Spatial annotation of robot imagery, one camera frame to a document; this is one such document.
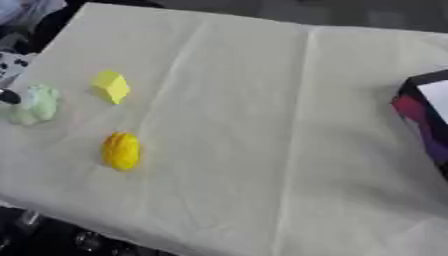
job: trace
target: tablecloth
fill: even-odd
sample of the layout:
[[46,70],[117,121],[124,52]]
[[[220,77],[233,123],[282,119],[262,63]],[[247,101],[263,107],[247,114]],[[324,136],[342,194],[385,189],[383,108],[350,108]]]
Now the tablecloth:
[[[445,255],[448,186],[389,102],[447,66],[442,34],[88,4],[12,87],[63,101],[0,122],[0,199],[181,255]],[[114,131],[131,173],[101,162]]]

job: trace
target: yellow crumpled object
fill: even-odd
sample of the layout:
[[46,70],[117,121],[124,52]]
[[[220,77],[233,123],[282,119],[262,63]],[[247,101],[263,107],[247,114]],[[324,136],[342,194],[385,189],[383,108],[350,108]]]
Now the yellow crumpled object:
[[115,132],[103,143],[104,163],[118,171],[129,171],[140,159],[140,143],[134,135]]

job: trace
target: toy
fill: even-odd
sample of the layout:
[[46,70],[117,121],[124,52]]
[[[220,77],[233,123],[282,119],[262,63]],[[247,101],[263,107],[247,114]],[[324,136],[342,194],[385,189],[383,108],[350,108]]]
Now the toy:
[[56,114],[60,93],[45,85],[28,87],[20,104],[11,106],[9,121],[24,126],[51,120]]
[[120,104],[130,88],[122,75],[110,70],[100,72],[93,81],[93,87],[101,98]]
[[103,143],[103,161],[118,171],[129,171],[140,159],[140,143],[134,135],[115,132]]

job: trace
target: yellow sponge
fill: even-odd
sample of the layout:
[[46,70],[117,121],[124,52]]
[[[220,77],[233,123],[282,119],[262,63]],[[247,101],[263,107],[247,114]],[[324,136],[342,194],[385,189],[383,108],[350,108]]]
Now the yellow sponge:
[[129,171],[140,159],[140,143],[130,133],[113,133],[103,143],[101,151],[104,163],[119,171]]
[[93,80],[93,87],[98,96],[114,104],[120,104],[131,90],[122,75],[110,70],[100,72]]

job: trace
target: green plush toy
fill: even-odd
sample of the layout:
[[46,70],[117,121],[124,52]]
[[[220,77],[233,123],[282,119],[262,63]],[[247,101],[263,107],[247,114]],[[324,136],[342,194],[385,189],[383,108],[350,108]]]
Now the green plush toy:
[[11,107],[9,120],[24,126],[49,121],[56,114],[60,96],[56,89],[48,86],[30,86],[21,93],[21,103]]

